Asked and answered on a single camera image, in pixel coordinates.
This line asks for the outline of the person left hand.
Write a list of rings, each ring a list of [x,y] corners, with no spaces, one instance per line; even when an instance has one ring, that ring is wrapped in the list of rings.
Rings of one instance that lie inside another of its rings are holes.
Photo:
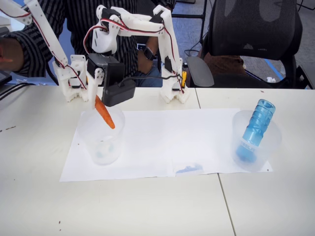
[[[143,51],[138,51],[137,58],[138,58],[138,71],[143,74],[148,74],[152,70],[154,61],[147,59]]]

